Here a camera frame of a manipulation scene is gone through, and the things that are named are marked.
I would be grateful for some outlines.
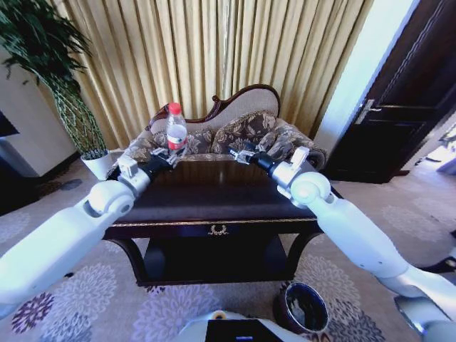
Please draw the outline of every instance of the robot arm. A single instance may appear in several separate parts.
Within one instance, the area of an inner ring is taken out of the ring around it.
[[[331,192],[325,176],[303,172],[301,165],[309,149],[298,148],[290,163],[276,162],[265,152],[231,153],[238,162],[265,170],[277,182],[278,191],[294,205],[308,207],[320,228],[356,266],[399,295],[396,305],[419,332],[438,321],[456,321],[456,286],[440,275],[410,265],[359,208]]]
[[[0,319],[62,279],[131,210],[157,173],[176,166],[178,155],[165,151],[154,150],[142,168],[122,156],[118,181],[95,184],[78,204],[54,214],[0,258]]]

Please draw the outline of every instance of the white wall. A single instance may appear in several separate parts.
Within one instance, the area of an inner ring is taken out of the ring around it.
[[[408,22],[418,0],[375,0],[315,136],[330,153]]]
[[[4,50],[0,51],[0,60],[7,56]],[[2,138],[1,144],[9,143],[30,165],[31,170],[15,167],[23,176],[42,176],[76,151],[35,80],[20,68],[14,68],[7,80],[6,69],[0,66],[0,110],[20,133]],[[7,160],[11,156],[5,148],[0,152]]]

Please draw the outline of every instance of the gold curtain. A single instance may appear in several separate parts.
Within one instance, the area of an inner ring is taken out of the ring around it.
[[[266,83],[281,117],[315,130],[373,0],[53,0],[90,39],[78,74],[109,148],[164,104],[205,116],[213,95]]]

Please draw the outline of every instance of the bottle label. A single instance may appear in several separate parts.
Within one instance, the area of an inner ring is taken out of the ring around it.
[[[168,140],[168,148],[170,150],[180,150],[187,144],[187,137],[185,139],[182,138],[175,138],[175,137],[170,137],[169,135],[167,136]]]

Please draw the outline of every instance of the white flower pot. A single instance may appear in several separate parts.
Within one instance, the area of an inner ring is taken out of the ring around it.
[[[113,159],[109,152],[98,159],[85,160],[81,157],[81,160],[99,180],[106,180],[108,171],[113,166]]]

